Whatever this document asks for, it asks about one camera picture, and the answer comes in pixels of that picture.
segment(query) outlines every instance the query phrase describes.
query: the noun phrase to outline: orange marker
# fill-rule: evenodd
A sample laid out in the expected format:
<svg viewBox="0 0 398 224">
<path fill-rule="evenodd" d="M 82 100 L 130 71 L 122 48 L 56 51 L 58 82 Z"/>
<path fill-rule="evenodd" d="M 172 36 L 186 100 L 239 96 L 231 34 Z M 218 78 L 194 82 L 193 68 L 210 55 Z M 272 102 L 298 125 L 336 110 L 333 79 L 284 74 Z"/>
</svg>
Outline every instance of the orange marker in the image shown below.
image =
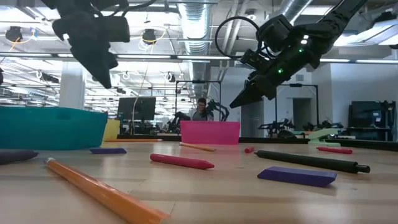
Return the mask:
<svg viewBox="0 0 398 224">
<path fill-rule="evenodd" d="M 161 139 L 110 139 L 105 142 L 161 142 Z"/>
<path fill-rule="evenodd" d="M 187 143 L 183 143 L 183 142 L 180 142 L 180 146 L 191 147 L 191 148 L 194 148 L 194 149 L 200 149 L 200 150 L 209 151 L 209 152 L 216 151 L 216 149 L 212 149 L 210 147 L 199 146 L 199 145 L 195 145 L 195 144 L 187 144 Z"/>
<path fill-rule="evenodd" d="M 48 158 L 44 163 L 47 168 L 93 197 L 128 223 L 158 224 L 169 217 L 167 214 L 144 205 L 128 194 L 120 192 L 71 167 L 58 163 L 53 158 Z"/>
</svg>

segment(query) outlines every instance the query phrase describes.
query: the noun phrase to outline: man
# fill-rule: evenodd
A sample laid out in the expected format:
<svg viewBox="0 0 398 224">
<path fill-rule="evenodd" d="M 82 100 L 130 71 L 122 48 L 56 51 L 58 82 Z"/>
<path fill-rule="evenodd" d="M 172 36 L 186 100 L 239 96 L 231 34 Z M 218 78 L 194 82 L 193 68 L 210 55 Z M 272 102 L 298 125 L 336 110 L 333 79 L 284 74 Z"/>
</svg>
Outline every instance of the man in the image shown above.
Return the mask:
<svg viewBox="0 0 398 224">
<path fill-rule="evenodd" d="M 206 113 L 206 99 L 200 98 L 198 100 L 198 106 L 196 109 L 192 109 L 188 116 L 191 118 L 191 121 L 213 121 L 214 118 Z"/>
</svg>

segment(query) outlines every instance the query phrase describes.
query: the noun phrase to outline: table surface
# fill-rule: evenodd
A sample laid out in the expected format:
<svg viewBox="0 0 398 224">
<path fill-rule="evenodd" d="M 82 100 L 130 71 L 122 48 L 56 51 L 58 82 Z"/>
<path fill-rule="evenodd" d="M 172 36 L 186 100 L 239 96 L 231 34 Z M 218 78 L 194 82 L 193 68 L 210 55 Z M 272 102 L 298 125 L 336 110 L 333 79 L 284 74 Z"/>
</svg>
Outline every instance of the table surface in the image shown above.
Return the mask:
<svg viewBox="0 0 398 224">
<path fill-rule="evenodd" d="M 72 166 L 144 203 L 181 224 L 396 224 L 398 153 L 354 149 L 352 155 L 320 152 L 308 145 L 240 144 L 216 152 L 180 147 L 177 142 L 106 143 L 125 155 L 88 151 L 42 151 L 39 157 L 0 166 L 0 217 L 7 224 L 124 223 L 113 212 L 43 165 L 47 157 Z M 246 155 L 256 150 L 357 161 L 370 174 L 337 172 L 328 188 L 309 187 L 256 176 L 271 166 L 323 170 Z M 151 162 L 151 153 L 205 159 L 212 170 Z"/>
</svg>

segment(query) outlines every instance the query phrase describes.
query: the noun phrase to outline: small red object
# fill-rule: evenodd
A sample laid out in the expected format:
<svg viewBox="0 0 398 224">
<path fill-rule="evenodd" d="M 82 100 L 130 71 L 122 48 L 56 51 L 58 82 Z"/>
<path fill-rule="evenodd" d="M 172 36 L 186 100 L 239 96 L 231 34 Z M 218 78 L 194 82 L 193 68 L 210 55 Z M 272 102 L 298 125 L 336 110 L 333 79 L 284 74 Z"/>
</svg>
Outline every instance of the small red object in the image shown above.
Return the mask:
<svg viewBox="0 0 398 224">
<path fill-rule="evenodd" d="M 178 166 L 191 167 L 196 169 L 210 169 L 214 168 L 214 164 L 211 164 L 204 160 L 189 159 L 177 156 L 166 156 L 161 154 L 151 154 L 150 159 L 155 162 L 164 162 L 167 164 L 174 164 Z"/>
<path fill-rule="evenodd" d="M 351 149 L 335 149 L 330 147 L 317 147 L 319 151 L 324 152 L 336 152 L 336 153 L 343 153 L 343 154 L 352 154 L 353 151 Z"/>
<path fill-rule="evenodd" d="M 244 152 L 245 152 L 245 153 L 254 152 L 254 147 L 249 147 L 249 148 L 247 148 L 247 149 L 244 149 Z"/>
</svg>

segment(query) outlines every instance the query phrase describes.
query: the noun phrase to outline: metal frame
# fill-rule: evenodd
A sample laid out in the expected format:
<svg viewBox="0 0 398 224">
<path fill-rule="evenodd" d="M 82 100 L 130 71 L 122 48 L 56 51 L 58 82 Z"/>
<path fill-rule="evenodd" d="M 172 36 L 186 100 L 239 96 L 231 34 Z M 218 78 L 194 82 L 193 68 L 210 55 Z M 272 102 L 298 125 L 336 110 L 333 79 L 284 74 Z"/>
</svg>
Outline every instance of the metal frame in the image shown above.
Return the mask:
<svg viewBox="0 0 398 224">
<path fill-rule="evenodd" d="M 318 85 L 309 85 L 309 84 L 299 84 L 299 83 L 293 83 L 293 84 L 281 84 L 279 86 L 289 86 L 291 88 L 301 88 L 304 86 L 313 86 L 315 87 L 315 95 L 316 95 L 316 101 L 317 101 L 317 125 L 319 125 L 319 95 L 318 95 Z M 278 106 L 277 106 L 277 97 L 278 94 L 275 96 L 275 121 L 278 122 Z"/>
<path fill-rule="evenodd" d="M 178 97 L 178 93 L 177 93 L 177 90 L 178 90 L 178 84 L 179 83 L 192 83 L 192 84 L 204 84 L 204 83 L 218 83 L 219 84 L 219 86 L 220 86 L 220 90 L 219 90 L 219 96 L 220 96 L 220 100 L 219 100 L 219 103 L 221 104 L 221 92 L 222 92 L 222 89 L 221 89 L 221 81 L 202 81 L 202 80 L 194 80 L 194 81 L 176 81 L 175 82 L 175 113 L 177 113 L 177 97 Z"/>
</svg>

